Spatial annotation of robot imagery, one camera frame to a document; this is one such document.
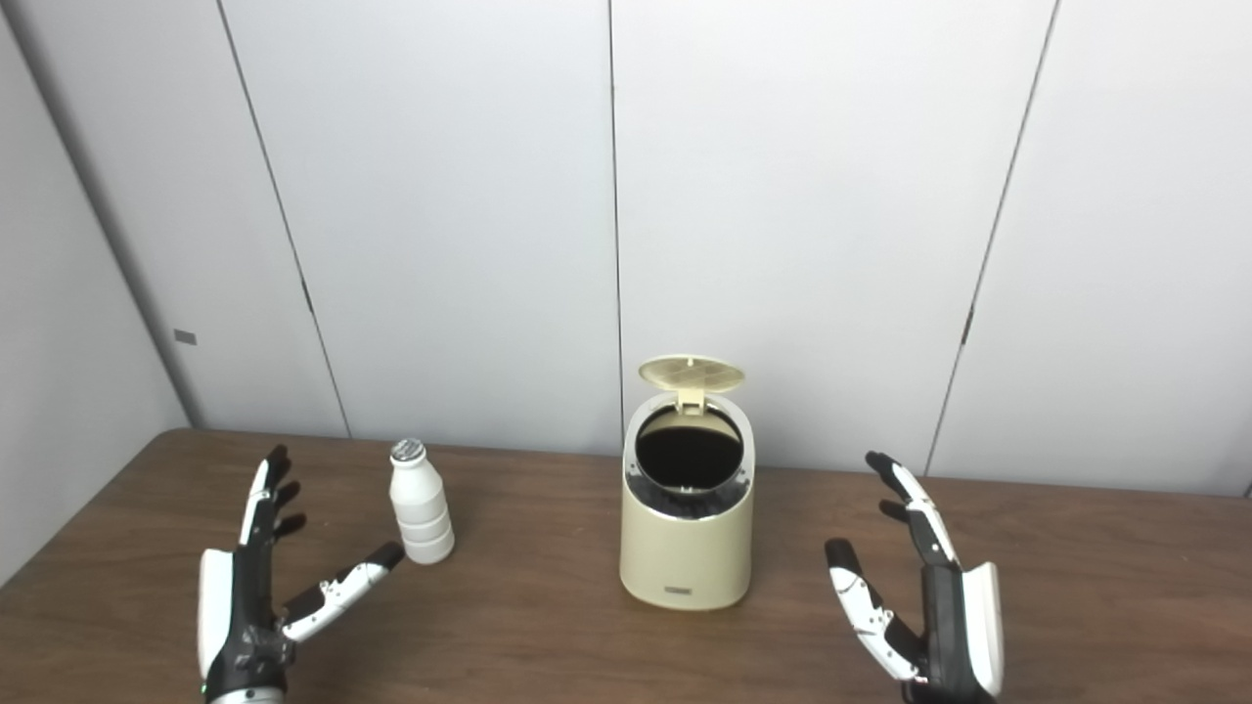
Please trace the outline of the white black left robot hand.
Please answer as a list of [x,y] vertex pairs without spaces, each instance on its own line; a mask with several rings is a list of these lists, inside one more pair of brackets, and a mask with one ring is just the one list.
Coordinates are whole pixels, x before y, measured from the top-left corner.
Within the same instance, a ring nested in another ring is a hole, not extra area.
[[234,547],[202,552],[197,650],[205,703],[285,701],[298,646],[336,623],[404,557],[401,544],[386,541],[275,610],[274,547],[307,522],[304,514],[280,514],[300,491],[299,482],[285,481],[288,472],[290,456],[278,443],[255,468]]

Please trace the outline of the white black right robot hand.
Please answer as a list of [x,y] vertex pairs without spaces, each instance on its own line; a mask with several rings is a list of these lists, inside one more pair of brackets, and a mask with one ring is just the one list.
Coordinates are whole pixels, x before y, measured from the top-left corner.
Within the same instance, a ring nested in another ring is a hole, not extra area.
[[916,477],[885,452],[865,462],[898,501],[881,514],[904,524],[921,560],[921,633],[881,601],[846,539],[826,542],[828,577],[861,646],[901,686],[905,703],[997,703],[1005,684],[1005,628],[997,564],[965,569],[942,514]]

